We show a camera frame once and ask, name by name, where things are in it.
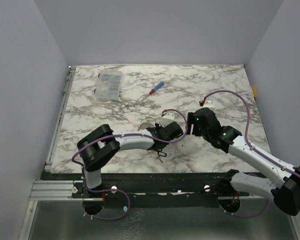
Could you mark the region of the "black key tag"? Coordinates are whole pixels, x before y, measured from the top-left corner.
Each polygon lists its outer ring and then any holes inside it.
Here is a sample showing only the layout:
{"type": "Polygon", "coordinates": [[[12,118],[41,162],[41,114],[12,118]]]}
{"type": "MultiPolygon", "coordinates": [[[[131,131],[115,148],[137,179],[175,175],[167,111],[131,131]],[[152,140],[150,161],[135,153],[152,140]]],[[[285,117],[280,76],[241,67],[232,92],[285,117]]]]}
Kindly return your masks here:
{"type": "Polygon", "coordinates": [[[164,158],[168,156],[167,153],[162,152],[162,151],[158,151],[157,154],[158,154],[159,156],[161,156],[161,157],[164,157],[164,158]]]}

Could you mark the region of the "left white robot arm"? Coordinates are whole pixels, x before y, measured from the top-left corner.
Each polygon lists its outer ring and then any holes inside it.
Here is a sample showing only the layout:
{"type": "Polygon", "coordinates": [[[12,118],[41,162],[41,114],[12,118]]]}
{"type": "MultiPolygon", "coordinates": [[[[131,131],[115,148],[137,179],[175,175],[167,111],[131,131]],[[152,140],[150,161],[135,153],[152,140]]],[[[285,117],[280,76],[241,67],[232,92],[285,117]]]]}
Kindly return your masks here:
{"type": "Polygon", "coordinates": [[[103,124],[77,143],[83,160],[83,191],[87,196],[96,197],[101,190],[101,168],[118,152],[127,150],[162,151],[171,141],[181,137],[183,130],[172,121],[166,126],[156,124],[137,132],[114,131],[103,124]]]}

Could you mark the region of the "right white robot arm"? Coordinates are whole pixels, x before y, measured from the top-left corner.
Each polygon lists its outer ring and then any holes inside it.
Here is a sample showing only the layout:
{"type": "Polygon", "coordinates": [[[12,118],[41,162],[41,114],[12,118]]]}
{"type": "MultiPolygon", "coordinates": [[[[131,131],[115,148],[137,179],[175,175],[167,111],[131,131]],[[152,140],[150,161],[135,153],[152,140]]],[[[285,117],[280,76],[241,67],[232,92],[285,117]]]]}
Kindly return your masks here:
{"type": "Polygon", "coordinates": [[[300,166],[286,163],[253,145],[239,130],[222,126],[215,113],[207,107],[187,114],[188,133],[202,137],[214,148],[235,156],[263,174],[263,178],[235,171],[220,182],[219,189],[230,196],[246,192],[274,202],[284,213],[300,212],[300,166]]]}

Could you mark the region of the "blue red screwdriver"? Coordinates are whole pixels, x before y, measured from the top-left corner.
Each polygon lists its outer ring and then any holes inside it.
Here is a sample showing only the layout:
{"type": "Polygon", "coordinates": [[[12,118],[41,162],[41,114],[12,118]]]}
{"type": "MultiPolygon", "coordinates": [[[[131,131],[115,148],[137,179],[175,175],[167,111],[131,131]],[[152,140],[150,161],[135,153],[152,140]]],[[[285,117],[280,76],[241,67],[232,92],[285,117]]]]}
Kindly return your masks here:
{"type": "Polygon", "coordinates": [[[150,95],[156,93],[160,88],[162,88],[165,85],[164,81],[161,81],[160,83],[158,83],[155,87],[153,87],[150,92],[148,94],[146,94],[142,100],[146,99],[147,97],[149,97],[150,95]]]}

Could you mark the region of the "clear plastic organizer box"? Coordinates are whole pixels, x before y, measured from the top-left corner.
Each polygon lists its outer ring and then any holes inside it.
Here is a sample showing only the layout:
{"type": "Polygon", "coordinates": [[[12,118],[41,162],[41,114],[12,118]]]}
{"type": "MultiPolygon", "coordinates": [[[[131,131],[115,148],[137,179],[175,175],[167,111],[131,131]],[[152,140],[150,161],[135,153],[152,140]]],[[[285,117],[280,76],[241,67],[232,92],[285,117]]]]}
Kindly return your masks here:
{"type": "Polygon", "coordinates": [[[100,71],[93,91],[95,98],[99,101],[117,101],[122,79],[123,73],[121,71],[100,71]]]}

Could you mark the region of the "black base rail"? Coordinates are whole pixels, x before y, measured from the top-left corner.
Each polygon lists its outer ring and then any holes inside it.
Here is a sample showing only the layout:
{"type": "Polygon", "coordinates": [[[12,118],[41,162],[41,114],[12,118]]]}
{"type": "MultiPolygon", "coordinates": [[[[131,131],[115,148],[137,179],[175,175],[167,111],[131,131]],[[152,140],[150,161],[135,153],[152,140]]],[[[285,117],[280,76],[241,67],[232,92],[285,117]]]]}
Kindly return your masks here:
{"type": "Polygon", "coordinates": [[[229,173],[103,173],[98,192],[73,183],[72,198],[106,208],[217,208],[236,191],[229,173]]]}

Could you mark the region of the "aluminium side rail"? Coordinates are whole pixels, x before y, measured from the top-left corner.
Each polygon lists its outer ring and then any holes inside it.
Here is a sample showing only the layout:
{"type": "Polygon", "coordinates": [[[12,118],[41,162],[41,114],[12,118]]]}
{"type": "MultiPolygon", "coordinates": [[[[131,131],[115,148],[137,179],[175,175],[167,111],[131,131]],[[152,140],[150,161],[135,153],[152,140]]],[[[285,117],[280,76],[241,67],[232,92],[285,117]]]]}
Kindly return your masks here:
{"type": "MultiPolygon", "coordinates": [[[[50,173],[56,148],[58,145],[59,135],[61,132],[62,122],[64,119],[71,86],[76,72],[75,66],[69,67],[69,73],[63,89],[63,98],[61,107],[54,128],[52,142],[49,147],[48,155],[44,164],[43,173],[50,173]]],[[[65,201],[72,198],[70,183],[67,180],[35,180],[30,192],[30,201],[65,201]]]]}

